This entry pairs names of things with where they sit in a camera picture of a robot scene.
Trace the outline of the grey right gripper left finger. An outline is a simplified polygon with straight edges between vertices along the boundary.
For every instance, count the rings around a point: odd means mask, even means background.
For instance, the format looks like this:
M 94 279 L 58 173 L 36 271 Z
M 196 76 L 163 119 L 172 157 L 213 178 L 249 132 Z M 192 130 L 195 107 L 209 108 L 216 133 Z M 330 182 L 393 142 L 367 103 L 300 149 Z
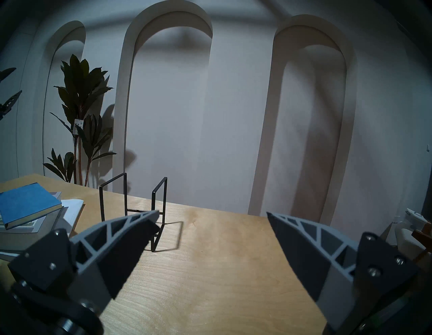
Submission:
M 159 211 L 100 222 L 69 238 L 51 231 L 8 265 L 16 284 L 7 294 L 8 316 L 97 318 L 115 299 L 146 245 L 159 231 Z

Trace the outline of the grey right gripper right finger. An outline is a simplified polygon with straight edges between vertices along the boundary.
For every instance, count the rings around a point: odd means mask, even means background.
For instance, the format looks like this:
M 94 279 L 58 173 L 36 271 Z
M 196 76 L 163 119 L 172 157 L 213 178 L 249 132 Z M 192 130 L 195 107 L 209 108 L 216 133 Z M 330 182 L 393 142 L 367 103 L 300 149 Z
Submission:
M 283 253 L 326 319 L 323 333 L 402 333 L 419 268 L 380 236 L 354 242 L 329 226 L 267 212 Z

